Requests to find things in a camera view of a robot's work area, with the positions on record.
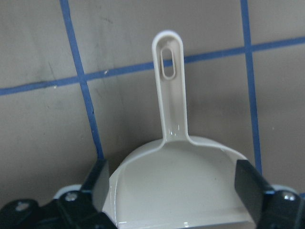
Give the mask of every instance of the plastic dustpan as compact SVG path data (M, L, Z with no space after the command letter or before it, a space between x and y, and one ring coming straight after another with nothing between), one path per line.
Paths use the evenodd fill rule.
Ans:
M188 135L181 38L163 31L152 45L163 139L126 157L110 177L103 211L121 229L252 222L234 189L236 161L246 158Z

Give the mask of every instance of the white dustpan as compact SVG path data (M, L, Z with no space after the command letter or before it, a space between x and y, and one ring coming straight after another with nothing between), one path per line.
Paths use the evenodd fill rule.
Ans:
M163 139L126 157L110 177L103 211L121 229L252 222L234 189L236 161L246 158L215 141L188 135L181 38L163 31L152 45ZM166 52L173 60L168 76Z

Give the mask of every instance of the blue grout line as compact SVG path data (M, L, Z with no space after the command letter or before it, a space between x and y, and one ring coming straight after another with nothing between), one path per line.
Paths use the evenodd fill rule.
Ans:
M207 52L207 53L202 53L202 54L198 54L198 55L186 56L184 58L184 63L212 60L212 59L216 59L216 58L239 55L239 54L243 54L243 53L244 53L244 47L220 50L220 51L215 51L215 52Z
M292 45L298 45L298 44L304 44L305 43L305 37L298 37L298 38L292 38L287 40L281 40L276 42L268 42L263 44L255 44L252 45L252 51L262 51L262 50L269 50L269 49L276 49L276 48L282 48L286 46L292 46Z
M255 45L252 45L250 49L253 52L257 52L257 51L262 51L262 50L270 50L270 49L276 49L276 48L298 45L298 44L305 44L305 37L292 38L292 39L276 41L276 42L267 42L267 43L262 43L262 44L255 44ZM243 53L245 53L245 47L239 47L239 48L185 56L184 62L192 63L192 62L198 62L198 61L206 61L206 60L211 60L211 59L223 58L223 57L227 57L227 56L239 55L239 54L243 54ZM104 71L95 72L95 73L89 73L89 74L82 75L81 78L83 80L88 81L88 80L106 78L106 77L117 76L117 75L122 75L122 74L146 71L146 70L151 70L151 69L153 69L153 63L147 62L147 63L125 66L125 67L121 67L121 68L104 70ZM77 83L78 81L79 81L78 77L75 76L75 77L70 77L70 78L65 78L65 79L60 79L60 80L55 80L55 81L30 83L27 85L20 85L20 86L15 86L15 87L10 87L10 88L0 88L0 96L6 95L6 94L14 94L14 93L19 93L19 92L31 91L31 90L45 88L45 87L49 87L49 86L55 86L55 85L59 87L59 86Z
M85 77L86 80L94 80L94 79L107 78L116 75L146 71L151 69L153 69L153 62L148 62L148 63L141 63L127 67L122 67L122 68L103 70L101 72L96 72L96 73L89 73L86 74Z
M29 83L25 85L10 87L10 88L0 88L0 96L1 95L8 95L8 94L15 94L20 92L27 92L32 91L35 89L47 88L47 87L61 87L66 86L74 83L78 83L79 80L76 76L60 79L60 80L53 80L53 81L44 81L38 83Z
M245 48L246 68L247 68L247 77L248 77L248 90L249 90L249 100L250 100L255 167L262 174L262 159L261 159L261 147L260 147L260 139L259 139L258 118L257 118L248 2L247 0L240 0L240 3L242 10L244 48Z
M102 152L102 144L101 144L101 140L100 140L100 136L99 136L99 131L98 131L98 128L96 125L94 108L93 108L89 88L87 85L87 81L84 79L85 73L84 73L84 69L82 67L81 56L80 56L80 52L78 50L76 37L75 37L74 29L73 29L73 24L71 21L69 3L68 3L68 0L60 0L60 3L61 3L61 11L62 11L62 15L63 15L63 19L65 22L69 43L70 43L70 48L71 48L71 52L72 52L72 56L73 56L73 60L74 60L74 64L75 64L75 68L76 68L76 72L77 72L77 77L80 82L81 92L82 92L85 106L86 106L86 111L87 111L87 115L88 115L88 119L89 119L89 123L90 123L90 127L91 127L93 141L94 141L94 144L96 147L98 158L104 158L103 152Z

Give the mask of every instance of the dustpan handle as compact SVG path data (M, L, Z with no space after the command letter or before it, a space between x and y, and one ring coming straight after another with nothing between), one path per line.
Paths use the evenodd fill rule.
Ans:
M171 53L173 66L168 64L170 62L164 61L165 51ZM187 140L182 40L173 31L163 31L154 38L152 52L163 140L166 142ZM166 66L172 68L169 75L167 73L168 68L165 69Z

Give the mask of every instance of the handle hole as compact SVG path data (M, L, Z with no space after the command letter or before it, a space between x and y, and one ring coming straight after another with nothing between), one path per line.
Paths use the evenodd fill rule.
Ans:
M162 74L165 79L171 80L175 77L175 62L173 52L170 48L164 47L161 50Z

